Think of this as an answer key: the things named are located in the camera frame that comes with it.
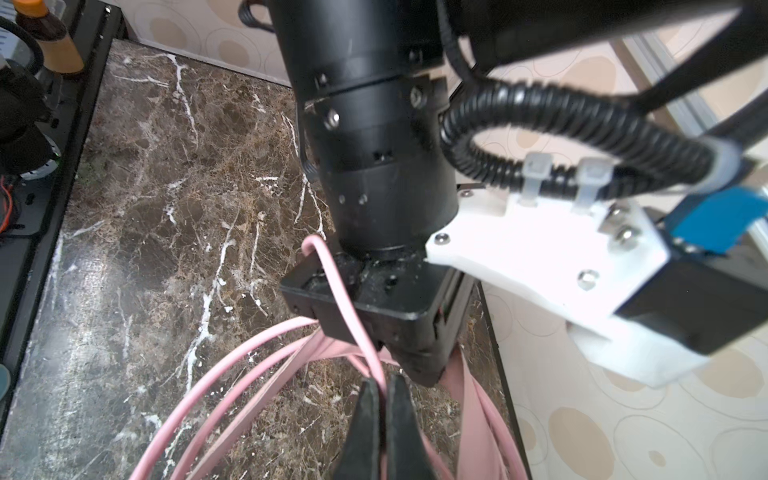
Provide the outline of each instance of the orange bottle cap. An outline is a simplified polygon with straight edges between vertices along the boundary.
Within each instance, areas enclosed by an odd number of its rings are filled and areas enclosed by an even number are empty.
[[[13,0],[13,8],[22,15],[40,18],[48,14],[48,7],[43,0]]]

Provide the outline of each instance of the bottle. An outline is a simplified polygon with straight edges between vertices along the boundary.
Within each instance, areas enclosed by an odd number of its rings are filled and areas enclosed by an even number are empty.
[[[85,68],[64,22],[48,10],[43,0],[13,0],[16,24],[40,44],[45,67],[60,74],[76,74]]]

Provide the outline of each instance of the black corrugated cable conduit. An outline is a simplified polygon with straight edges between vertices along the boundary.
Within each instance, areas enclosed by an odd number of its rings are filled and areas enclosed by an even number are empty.
[[[481,131],[506,126],[568,137],[619,159],[599,200],[695,184],[706,177],[715,155],[607,98],[555,85],[501,81],[482,82],[452,104],[442,119],[443,154],[473,180],[519,191],[523,162],[484,151],[473,140]],[[573,199],[575,178],[576,167],[555,166],[541,185],[541,195]]]

